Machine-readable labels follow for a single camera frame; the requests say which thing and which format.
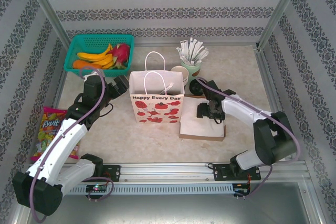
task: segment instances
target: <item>yellow banana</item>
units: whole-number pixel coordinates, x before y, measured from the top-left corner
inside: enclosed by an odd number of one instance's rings
[[[101,61],[103,59],[106,59],[106,54],[112,50],[112,45],[109,44],[107,49],[102,52],[101,54],[88,54],[86,52],[79,52],[77,53],[78,58],[82,59],[82,60],[87,60],[87,61],[91,61],[91,62],[95,62],[95,61]]]
[[[111,61],[110,63],[103,66],[102,69],[109,69],[110,67],[113,67],[113,65],[114,65],[114,61]]]
[[[77,53],[77,57],[81,60],[86,60],[86,61],[101,61],[103,59],[106,59],[107,55],[99,54],[99,55],[94,55],[94,54],[87,54],[86,52],[79,52]]]
[[[108,54],[108,56],[106,57],[106,59],[103,59],[101,61],[96,61],[94,64],[105,66],[108,63],[110,63],[111,61],[113,62],[113,56],[112,56],[112,54]]]

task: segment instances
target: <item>table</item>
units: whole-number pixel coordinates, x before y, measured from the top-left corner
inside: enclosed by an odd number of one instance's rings
[[[144,70],[144,58],[150,51],[165,57],[168,70],[180,64],[175,47],[135,47],[131,71]],[[150,56],[148,69],[162,68],[161,57]],[[252,46],[209,47],[200,76],[215,79],[220,89],[232,89],[255,106],[270,110]],[[83,81],[69,72],[59,108],[68,108],[82,91]],[[227,136],[222,142],[187,140],[179,138],[179,124],[136,123],[128,92],[112,103],[113,111],[95,122],[81,140],[79,156],[90,153],[103,158],[105,163],[227,162],[254,146],[253,130],[229,115]]]

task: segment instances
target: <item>bag handle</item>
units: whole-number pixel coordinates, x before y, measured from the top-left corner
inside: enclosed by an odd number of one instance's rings
[[[161,56],[161,58],[163,59],[163,63],[164,63],[164,65],[163,65],[163,71],[165,71],[166,70],[166,61],[165,61],[165,59],[164,59],[164,57],[162,56],[162,54],[160,54],[160,53],[158,53],[158,52],[155,52],[155,51],[151,51],[151,52],[149,52],[148,54],[147,54],[147,56],[146,56],[146,58],[145,58],[145,70],[147,71],[147,57],[151,54],[151,53],[156,53],[156,54],[158,54],[158,55],[160,55]]]
[[[163,80],[162,75],[160,75],[158,72],[155,72],[155,71],[149,71],[149,72],[145,75],[145,78],[143,78],[143,87],[145,88],[145,93],[147,94],[147,89],[146,89],[145,81],[146,81],[146,77],[147,77],[147,75],[149,75],[150,73],[156,73],[156,74],[158,74],[158,75],[161,77],[161,79],[162,79],[162,81],[163,81],[163,85],[164,85],[164,91],[165,91],[165,93],[166,93],[166,95],[167,95],[166,83],[164,83],[164,80]]]

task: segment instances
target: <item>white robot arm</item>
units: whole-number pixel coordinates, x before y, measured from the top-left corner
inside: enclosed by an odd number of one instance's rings
[[[96,74],[85,77],[83,93],[79,94],[73,105],[69,107],[66,119],[63,120],[60,130],[55,136],[56,140],[62,136],[63,138],[56,145],[55,141],[51,142],[39,160],[26,173],[18,172],[13,177],[13,187],[19,204],[30,207],[29,191],[38,170],[39,174],[34,186],[34,207],[36,211],[46,216],[50,216],[56,211],[63,196],[77,184],[91,176],[102,176],[102,159],[90,154],[82,156],[78,163],[66,171],[62,173],[60,171],[73,148],[99,118],[100,111],[109,104],[110,100],[125,93],[129,87],[128,80],[124,76],[115,78],[114,82],[115,85],[105,83],[104,95],[99,105],[79,124],[74,125],[78,119],[96,106],[102,94],[100,77]],[[70,127],[72,128],[64,135],[64,132]],[[54,149],[47,156],[44,165],[41,165],[46,153],[51,148]]]
[[[214,81],[204,83],[221,92]],[[254,130],[255,148],[240,153],[230,160],[230,168],[235,176],[255,166],[271,165],[296,152],[296,144],[290,135],[273,122],[277,121],[292,132],[287,116],[283,112],[263,111],[242,100],[232,90],[223,91],[227,98],[206,87],[202,87],[202,90],[209,103],[201,103],[197,107],[198,118],[206,116],[221,122],[225,119],[225,114],[230,114]]]

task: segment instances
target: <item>fruit candy package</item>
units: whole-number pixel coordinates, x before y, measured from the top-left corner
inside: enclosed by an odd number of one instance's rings
[[[43,108],[43,117],[37,135],[38,143],[36,144],[36,150],[33,156],[30,158],[32,161],[37,161],[53,141],[62,125],[66,113],[66,110],[57,110],[49,107]],[[72,150],[70,157],[78,159],[78,156],[76,155],[77,150],[78,144]]]

